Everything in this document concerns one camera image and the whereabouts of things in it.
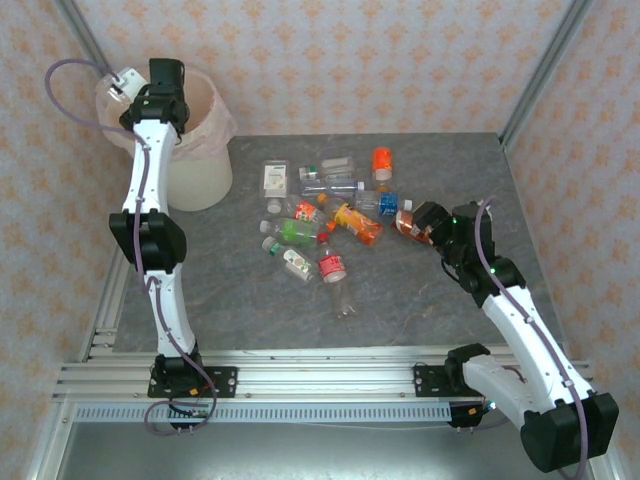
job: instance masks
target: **marble surface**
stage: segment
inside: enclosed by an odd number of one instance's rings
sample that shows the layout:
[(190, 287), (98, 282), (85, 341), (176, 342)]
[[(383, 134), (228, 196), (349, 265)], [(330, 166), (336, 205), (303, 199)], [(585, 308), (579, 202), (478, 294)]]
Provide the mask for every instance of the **marble surface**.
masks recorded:
[[(492, 206), (496, 252), (516, 263), (542, 318), (562, 339), (495, 134), (251, 136), (229, 144), (234, 181), (219, 204), (201, 212), (171, 212), (187, 236), (183, 289), (201, 349), (504, 343), (471, 296), (444, 275), (434, 250), (388, 228), (373, 248), (344, 229), (332, 234), (359, 311), (351, 320), (334, 318), (324, 285), (303, 285), (260, 248), (264, 237), (258, 225), (268, 218), (258, 196), (262, 161), (289, 159), (297, 173), (297, 167), (323, 158), (350, 155), (370, 187), (370, 157), (378, 146), (392, 149), (397, 190), (414, 205), (429, 199), (450, 210), (498, 196)], [(388, 226), (390, 220), (382, 223)], [(156, 342), (151, 304), (130, 281), (115, 349), (150, 352)]]

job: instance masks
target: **trash bin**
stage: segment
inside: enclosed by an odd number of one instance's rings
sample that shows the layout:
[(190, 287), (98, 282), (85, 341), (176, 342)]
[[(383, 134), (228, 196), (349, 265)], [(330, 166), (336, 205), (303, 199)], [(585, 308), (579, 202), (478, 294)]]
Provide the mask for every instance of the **trash bin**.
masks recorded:
[[(149, 67), (136, 67), (149, 79)], [(100, 123), (120, 126), (118, 119), (129, 107), (126, 99), (109, 95), (110, 76), (96, 86), (96, 110)], [(173, 208), (196, 211), (215, 205), (229, 192), (233, 175), (227, 143), (235, 134), (236, 123), (211, 79), (187, 66), (184, 80), (189, 121), (182, 142), (173, 150), (169, 164), (167, 201)], [(115, 132), (104, 132), (114, 145), (134, 153), (134, 141)]]

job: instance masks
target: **wallpaper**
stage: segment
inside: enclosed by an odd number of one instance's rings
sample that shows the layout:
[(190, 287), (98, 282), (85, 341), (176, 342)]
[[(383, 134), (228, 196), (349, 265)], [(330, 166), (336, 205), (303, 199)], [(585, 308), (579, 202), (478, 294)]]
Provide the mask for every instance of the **wallpaper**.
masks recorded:
[[(76, 359), (115, 242), (108, 213), (128, 185), (126, 154), (50, 105), (51, 63), (81, 56), (50, 0), (0, 9), (0, 478), (23, 479), (60, 364)], [(56, 75), (70, 110), (94, 118), (97, 77)]]
[(511, 153), (577, 358), (621, 408), (640, 471), (640, 9), (598, 0)]
[(501, 132), (570, 3), (78, 1), (116, 68), (208, 72), (240, 135)]

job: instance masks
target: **small bottle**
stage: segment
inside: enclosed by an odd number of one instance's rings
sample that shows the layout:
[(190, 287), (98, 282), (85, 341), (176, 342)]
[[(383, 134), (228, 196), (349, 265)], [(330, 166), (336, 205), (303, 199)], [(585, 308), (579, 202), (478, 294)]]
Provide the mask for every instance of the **small bottle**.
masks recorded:
[(316, 223), (293, 220), (291, 218), (276, 218), (273, 222), (263, 220), (260, 222), (260, 231), (279, 242), (288, 245), (311, 245), (318, 238), (320, 225)]
[(401, 235), (420, 243), (433, 246), (433, 240), (429, 238), (431, 227), (427, 226), (424, 230), (420, 230), (413, 223), (413, 214), (411, 212), (398, 212), (395, 220), (391, 223), (391, 230), (395, 230)]
[(282, 201), (282, 208), (284, 213), (296, 220), (317, 223), (329, 232), (333, 232), (336, 228), (336, 222), (330, 220), (322, 210), (309, 202), (305, 202), (298, 195), (287, 196), (287, 198)]
[(318, 202), (324, 205), (324, 213), (341, 227), (345, 227), (365, 245), (373, 247), (382, 237), (382, 225), (353, 210), (342, 198), (318, 195)]
[(356, 192), (356, 210), (373, 212), (383, 217), (393, 217), (399, 210), (411, 211), (413, 202), (394, 192)]
[(318, 266), (324, 283), (331, 289), (331, 303), (338, 318), (356, 315), (347, 285), (347, 269), (342, 257), (329, 245), (329, 235), (318, 235)]
[(302, 167), (299, 172), (302, 181), (353, 178), (356, 173), (356, 164), (351, 157), (327, 158), (320, 162), (320, 167)]
[(390, 192), (393, 177), (393, 156), (390, 149), (380, 147), (373, 151), (372, 173), (376, 191)]
[(353, 198), (356, 192), (364, 190), (364, 182), (351, 178), (334, 178), (332, 180), (303, 180), (300, 192), (303, 197), (317, 197), (321, 193), (340, 198)]
[(304, 283), (309, 283), (318, 271), (318, 267), (302, 253), (278, 243), (273, 237), (264, 239), (262, 249), (271, 256), (280, 258), (284, 262), (284, 269)]
[(267, 160), (262, 167), (260, 196), (265, 199), (269, 213), (280, 213), (282, 199), (289, 193), (289, 161)]

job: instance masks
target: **gray floor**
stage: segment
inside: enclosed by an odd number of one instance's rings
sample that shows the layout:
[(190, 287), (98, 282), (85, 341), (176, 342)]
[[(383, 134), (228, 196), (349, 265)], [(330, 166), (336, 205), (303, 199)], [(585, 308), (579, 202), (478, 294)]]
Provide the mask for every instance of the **gray floor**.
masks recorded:
[(160, 438), (140, 424), (77, 424), (59, 480), (555, 480), (512, 425), (473, 435), (450, 427), (217, 424)]
[[(342, 229), (332, 235), (332, 244), (344, 256), (360, 312), (349, 321), (333, 318), (323, 285), (300, 284), (261, 250), (258, 224), (267, 216), (258, 197), (263, 160), (286, 158), (297, 171), (323, 158), (351, 155), (369, 185), (371, 152), (378, 146), (393, 150), (397, 190), (415, 204), (429, 199), (451, 209), (498, 196), (492, 207), (497, 252), (519, 267), (542, 317), (560, 339), (495, 134), (264, 136), (231, 141), (234, 182), (222, 202), (196, 213), (171, 212), (187, 235), (184, 294), (201, 349), (503, 343), (471, 297), (443, 274), (438, 254), (389, 229), (374, 248)], [(298, 188), (295, 182), (294, 191)], [(115, 349), (156, 349), (151, 305), (134, 282), (126, 295)]]

